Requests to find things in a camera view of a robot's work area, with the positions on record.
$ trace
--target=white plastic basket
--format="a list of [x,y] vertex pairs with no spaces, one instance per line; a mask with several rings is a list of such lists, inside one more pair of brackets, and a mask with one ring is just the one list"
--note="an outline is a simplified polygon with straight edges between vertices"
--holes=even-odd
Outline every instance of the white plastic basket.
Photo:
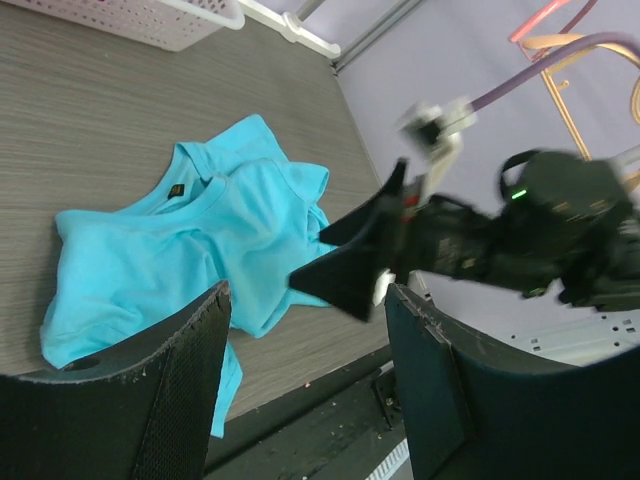
[[245,21],[238,0],[4,1],[172,52]]

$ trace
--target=light blue t-shirt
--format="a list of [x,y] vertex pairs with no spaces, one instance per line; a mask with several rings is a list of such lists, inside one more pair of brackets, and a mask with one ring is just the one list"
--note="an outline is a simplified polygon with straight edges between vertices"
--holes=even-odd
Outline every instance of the light blue t-shirt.
[[[222,279],[231,326],[261,337],[290,305],[325,303],[287,287],[288,275],[327,253],[317,206],[329,172],[289,162],[252,115],[205,144],[175,146],[158,186],[115,213],[56,216],[63,248],[56,295],[41,330],[55,367],[114,345],[185,307]],[[242,380],[229,344],[211,433],[222,436]]]

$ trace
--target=shirt label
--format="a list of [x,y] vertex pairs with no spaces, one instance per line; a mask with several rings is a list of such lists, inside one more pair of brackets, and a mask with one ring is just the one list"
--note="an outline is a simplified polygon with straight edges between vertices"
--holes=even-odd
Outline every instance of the shirt label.
[[181,197],[182,195],[184,195],[184,183],[177,183],[169,190],[169,199]]

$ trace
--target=white wall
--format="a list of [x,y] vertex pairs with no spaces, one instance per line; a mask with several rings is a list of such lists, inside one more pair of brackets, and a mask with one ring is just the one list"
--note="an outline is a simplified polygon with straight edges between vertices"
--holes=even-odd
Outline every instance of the white wall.
[[[326,0],[304,26],[323,40],[347,47],[371,27],[397,0]],[[295,12],[304,0],[260,0],[278,13]]]
[[[508,35],[547,0],[427,0],[346,67],[339,80],[379,176],[409,155],[411,173],[425,170],[396,130],[396,120],[416,101],[446,104],[475,98],[528,65]],[[540,33],[557,32],[582,7],[574,1]],[[621,30],[639,34],[638,0],[600,0],[576,33]],[[614,155],[638,144],[640,127],[629,114],[638,71],[611,53],[596,52],[557,75],[570,79],[563,91],[585,142],[595,156]],[[496,212],[496,171],[509,156],[534,147],[575,149],[539,78],[482,110],[463,134],[465,150],[441,190]],[[584,310],[558,305],[553,295],[521,301],[516,294],[427,276],[439,308],[490,334],[522,332],[570,322]]]

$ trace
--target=gray wood-grain surface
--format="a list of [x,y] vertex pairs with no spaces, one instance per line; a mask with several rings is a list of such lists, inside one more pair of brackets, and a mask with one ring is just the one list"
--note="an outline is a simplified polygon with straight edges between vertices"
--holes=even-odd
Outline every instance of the gray wood-grain surface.
[[[53,216],[116,210],[152,189],[178,141],[205,141],[260,113],[292,160],[326,165],[335,220],[377,189],[325,59],[252,21],[178,54],[0,3],[0,371],[40,368],[38,331],[55,292]],[[232,416],[387,342],[296,307],[266,337],[232,332],[245,372]]]

